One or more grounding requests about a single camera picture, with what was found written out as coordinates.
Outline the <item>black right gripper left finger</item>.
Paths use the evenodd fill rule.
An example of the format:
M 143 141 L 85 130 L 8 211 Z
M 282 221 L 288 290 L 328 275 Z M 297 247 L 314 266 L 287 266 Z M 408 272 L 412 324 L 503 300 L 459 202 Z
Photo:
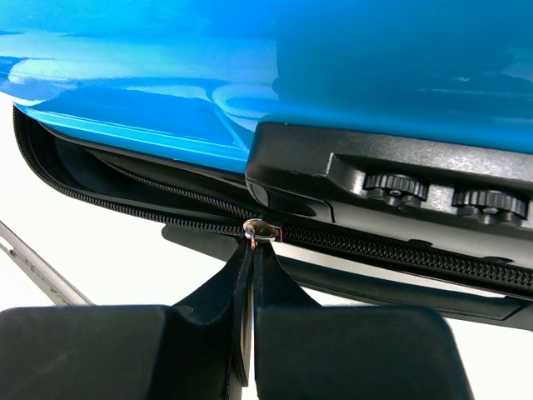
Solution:
M 237 245 L 222 270 L 170 307 L 168 388 L 243 388 L 249 384 L 253 254 Z

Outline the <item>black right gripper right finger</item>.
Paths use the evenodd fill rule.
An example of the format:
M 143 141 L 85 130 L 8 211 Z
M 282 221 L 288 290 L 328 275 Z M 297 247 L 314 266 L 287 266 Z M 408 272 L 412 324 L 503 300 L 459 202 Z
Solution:
M 257 244 L 253 252 L 253 293 L 256 311 L 273 307 L 321 307 L 284 271 L 270 243 Z

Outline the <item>silver zipper pull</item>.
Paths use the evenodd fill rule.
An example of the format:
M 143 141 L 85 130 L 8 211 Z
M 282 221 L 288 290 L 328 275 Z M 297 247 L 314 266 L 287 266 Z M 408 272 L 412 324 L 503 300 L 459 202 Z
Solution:
M 242 224 L 242 229 L 252 250 L 255 250 L 259 244 L 281 240 L 281 228 L 260 218 L 246 220 Z

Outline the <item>blue hard-shell suitcase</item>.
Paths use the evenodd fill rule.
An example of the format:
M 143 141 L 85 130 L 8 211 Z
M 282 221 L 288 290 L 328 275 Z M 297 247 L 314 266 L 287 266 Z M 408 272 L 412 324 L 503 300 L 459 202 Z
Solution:
M 532 328 L 529 1 L 4 1 L 1 92 L 70 198 L 219 258 L 281 240 L 302 285 Z

